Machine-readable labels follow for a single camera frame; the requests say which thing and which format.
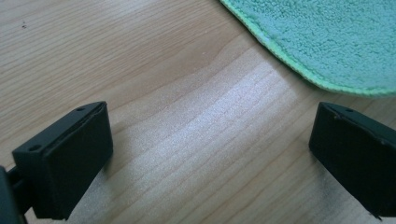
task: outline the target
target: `light wood tabletop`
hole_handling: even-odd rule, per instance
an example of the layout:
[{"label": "light wood tabletop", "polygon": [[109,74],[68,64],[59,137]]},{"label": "light wood tabletop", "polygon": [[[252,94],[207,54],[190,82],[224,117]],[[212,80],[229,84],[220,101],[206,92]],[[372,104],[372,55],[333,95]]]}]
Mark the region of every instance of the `light wood tabletop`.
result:
[{"label": "light wood tabletop", "polygon": [[395,129],[396,98],[317,88],[218,0],[2,0],[0,64],[7,170],[36,133],[107,101],[113,157],[66,223],[379,223],[308,141],[320,101]]}]

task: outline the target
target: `screw hole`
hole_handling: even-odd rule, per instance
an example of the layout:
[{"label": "screw hole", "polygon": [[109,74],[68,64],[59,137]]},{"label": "screw hole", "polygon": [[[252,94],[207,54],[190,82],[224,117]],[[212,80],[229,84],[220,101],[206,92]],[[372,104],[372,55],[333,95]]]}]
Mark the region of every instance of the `screw hole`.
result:
[{"label": "screw hole", "polygon": [[30,148],[27,149],[27,150],[28,150],[28,151],[37,151],[37,150],[39,150],[40,148],[41,148],[40,145],[35,145],[35,146],[30,147]]}]

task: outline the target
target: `wooden surface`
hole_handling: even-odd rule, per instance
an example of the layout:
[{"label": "wooden surface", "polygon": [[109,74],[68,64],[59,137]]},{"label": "wooden surface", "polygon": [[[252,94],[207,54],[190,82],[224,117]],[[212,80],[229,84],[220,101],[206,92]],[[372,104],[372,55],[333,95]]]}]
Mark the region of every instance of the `wooden surface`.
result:
[{"label": "wooden surface", "polygon": [[307,143],[318,102],[396,128],[395,98],[311,85],[217,0],[0,1],[0,164],[102,100],[114,156],[67,223],[379,223]]}]

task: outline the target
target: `green towel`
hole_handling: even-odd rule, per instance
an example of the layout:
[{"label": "green towel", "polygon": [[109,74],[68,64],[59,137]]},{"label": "green towel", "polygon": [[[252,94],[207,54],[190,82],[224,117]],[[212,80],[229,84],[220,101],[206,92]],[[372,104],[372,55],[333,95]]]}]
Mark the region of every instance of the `green towel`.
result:
[{"label": "green towel", "polygon": [[276,57],[328,91],[396,95],[396,0],[220,0]]}]

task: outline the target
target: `wooden table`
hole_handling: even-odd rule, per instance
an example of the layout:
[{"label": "wooden table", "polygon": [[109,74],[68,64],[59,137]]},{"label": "wooden table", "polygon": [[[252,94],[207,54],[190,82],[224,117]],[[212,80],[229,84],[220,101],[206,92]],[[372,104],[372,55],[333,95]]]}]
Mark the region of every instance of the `wooden table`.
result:
[{"label": "wooden table", "polygon": [[396,99],[317,88],[217,0],[3,0],[0,64],[7,169],[68,111],[108,103],[113,158],[67,223],[378,223],[308,140],[320,101],[396,128]]}]

